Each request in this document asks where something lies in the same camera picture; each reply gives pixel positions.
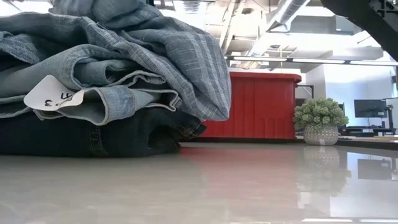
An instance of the dark denim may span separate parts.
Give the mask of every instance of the dark denim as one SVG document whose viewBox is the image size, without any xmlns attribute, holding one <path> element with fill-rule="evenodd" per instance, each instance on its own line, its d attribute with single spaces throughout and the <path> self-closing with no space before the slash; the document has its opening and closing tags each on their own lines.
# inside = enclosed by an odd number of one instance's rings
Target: dark denim
<svg viewBox="0 0 398 224">
<path fill-rule="evenodd" d="M 0 119 L 0 154 L 57 157 L 146 157 L 178 152 L 179 140 L 206 128 L 187 113 L 146 108 L 104 126 L 59 118 L 41 121 L 33 113 Z"/>
</svg>

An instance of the potted plant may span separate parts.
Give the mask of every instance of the potted plant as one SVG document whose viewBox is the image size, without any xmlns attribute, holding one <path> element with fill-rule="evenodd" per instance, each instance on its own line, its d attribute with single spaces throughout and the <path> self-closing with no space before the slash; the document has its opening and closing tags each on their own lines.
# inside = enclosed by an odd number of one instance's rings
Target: potted plant
<svg viewBox="0 0 398 224">
<path fill-rule="evenodd" d="M 333 99 L 309 100 L 295 109 L 294 128 L 304 129 L 304 141 L 311 145 L 332 146 L 338 140 L 338 126 L 348 118 Z"/>
</svg>

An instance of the green plant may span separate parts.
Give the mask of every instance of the green plant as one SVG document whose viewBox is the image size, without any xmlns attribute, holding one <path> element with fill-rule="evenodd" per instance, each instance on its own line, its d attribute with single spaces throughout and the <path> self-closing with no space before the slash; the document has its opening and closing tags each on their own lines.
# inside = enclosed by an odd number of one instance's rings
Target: green plant
<svg viewBox="0 0 398 224">
<path fill-rule="evenodd" d="M 333 99 L 320 98 L 309 100 L 295 108 L 294 128 L 303 129 L 307 126 L 322 128 L 324 125 L 343 126 L 348 124 L 348 118 Z"/>
</svg>

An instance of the plant pot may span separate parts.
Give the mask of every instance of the plant pot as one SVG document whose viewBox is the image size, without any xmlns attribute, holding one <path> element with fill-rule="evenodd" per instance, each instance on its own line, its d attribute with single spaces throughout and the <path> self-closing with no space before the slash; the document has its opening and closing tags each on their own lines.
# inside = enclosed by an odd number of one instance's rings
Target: plant pot
<svg viewBox="0 0 398 224">
<path fill-rule="evenodd" d="M 337 126 L 324 126 L 316 128 L 307 126 L 304 129 L 304 141 L 314 146 L 332 146 L 338 140 Z"/>
</svg>

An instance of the wall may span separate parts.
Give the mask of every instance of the wall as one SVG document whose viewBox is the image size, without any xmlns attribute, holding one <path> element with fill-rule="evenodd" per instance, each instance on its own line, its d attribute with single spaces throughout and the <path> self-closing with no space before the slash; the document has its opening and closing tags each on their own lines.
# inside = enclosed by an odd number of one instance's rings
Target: wall
<svg viewBox="0 0 398 224">
<path fill-rule="evenodd" d="M 390 98 L 391 69 L 392 67 L 325 65 L 326 97 L 345 104 L 349 126 L 381 125 L 380 118 L 370 118 L 369 123 L 366 118 L 355 118 L 354 100 Z"/>
<path fill-rule="evenodd" d="M 305 74 L 305 82 L 307 85 L 313 85 L 314 98 L 326 97 L 326 82 L 325 82 L 325 65 L 320 65 L 317 68 Z"/>
<path fill-rule="evenodd" d="M 307 75 L 298 73 L 301 76 L 301 82 L 298 85 L 309 85 L 307 83 Z M 310 87 L 297 87 L 296 88 L 296 98 L 298 99 L 311 99 L 311 88 Z"/>
</svg>

